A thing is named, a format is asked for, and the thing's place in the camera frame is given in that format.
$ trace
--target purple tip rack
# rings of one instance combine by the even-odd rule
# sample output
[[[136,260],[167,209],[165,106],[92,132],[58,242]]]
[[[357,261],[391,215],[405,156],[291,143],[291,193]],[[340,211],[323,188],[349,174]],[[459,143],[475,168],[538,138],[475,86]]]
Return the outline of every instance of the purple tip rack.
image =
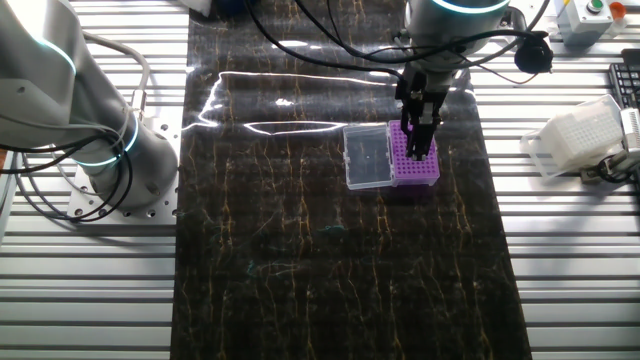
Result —
[[[433,185],[440,178],[438,152],[435,140],[431,142],[429,156],[424,161],[413,161],[405,156],[407,135],[400,129],[400,121],[389,122],[389,142],[393,164],[393,186]]]

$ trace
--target black marble surface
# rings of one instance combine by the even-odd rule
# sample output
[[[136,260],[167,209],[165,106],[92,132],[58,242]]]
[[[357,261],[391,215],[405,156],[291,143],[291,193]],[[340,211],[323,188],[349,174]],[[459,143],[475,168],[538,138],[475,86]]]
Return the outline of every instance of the black marble surface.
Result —
[[[401,26],[399,1],[334,7],[364,50]],[[258,9],[297,51],[356,63],[293,2]],[[357,192],[341,127],[398,119],[394,79],[294,61],[248,17],[192,17],[188,63],[172,359],[531,358],[467,75],[438,183]]]

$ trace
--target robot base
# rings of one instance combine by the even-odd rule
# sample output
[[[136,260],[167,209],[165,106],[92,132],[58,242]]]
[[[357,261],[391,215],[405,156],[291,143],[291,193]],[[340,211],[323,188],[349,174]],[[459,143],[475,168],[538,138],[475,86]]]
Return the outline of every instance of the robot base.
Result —
[[[176,154],[180,154],[180,126],[173,125],[173,121],[161,120],[159,118],[148,118],[144,120],[145,125],[150,130],[166,137],[171,148]],[[92,225],[150,225],[150,226],[175,226],[176,216],[178,213],[178,179],[179,174],[176,171],[173,184],[158,201],[134,210],[118,209],[104,219],[86,223],[81,226]],[[82,167],[78,166],[74,183],[81,189],[92,189],[89,176],[85,174]],[[68,215],[79,216],[92,211],[102,199],[97,196],[89,196],[72,189],[71,198],[69,200]],[[105,211],[111,209],[111,206],[104,207]]]

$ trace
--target gray robot arm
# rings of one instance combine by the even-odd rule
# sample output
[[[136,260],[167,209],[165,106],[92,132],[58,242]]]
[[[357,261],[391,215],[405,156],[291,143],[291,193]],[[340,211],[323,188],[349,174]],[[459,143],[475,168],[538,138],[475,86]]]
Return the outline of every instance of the gray robot arm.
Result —
[[[100,70],[67,0],[0,0],[0,51],[0,144],[65,145],[108,128],[122,134],[134,169],[123,208],[148,205],[171,186],[175,152]],[[95,128],[79,129],[87,124]],[[120,186],[111,145],[95,141],[72,156],[99,193]]]

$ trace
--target metal slotted table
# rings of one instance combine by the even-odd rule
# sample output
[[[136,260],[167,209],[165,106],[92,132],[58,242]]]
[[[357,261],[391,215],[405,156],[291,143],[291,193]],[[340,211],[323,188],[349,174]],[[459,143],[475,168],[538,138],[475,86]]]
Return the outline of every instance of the metal slotted table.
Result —
[[[539,1],[518,0],[528,18]],[[627,1],[627,5],[638,5]],[[173,0],[74,1],[83,27],[141,51],[151,63],[148,125],[179,129],[188,13]],[[553,19],[540,25],[545,29]],[[558,111],[610,92],[608,67],[640,48],[640,15],[616,40],[586,54],[554,40],[554,74],[526,86],[472,69],[478,112],[518,280],[534,359],[640,359],[640,228],[631,185],[603,197],[577,178],[544,185],[520,153],[522,135]],[[476,57],[502,46],[496,40]],[[89,45],[130,97],[139,66]],[[489,67],[524,79],[503,56]],[[33,164],[48,161],[31,159]],[[72,175],[75,165],[64,163]],[[65,209],[70,187],[50,169],[36,180]],[[0,359],[168,359],[175,237],[140,225],[75,232],[39,216],[16,195],[0,246]]]

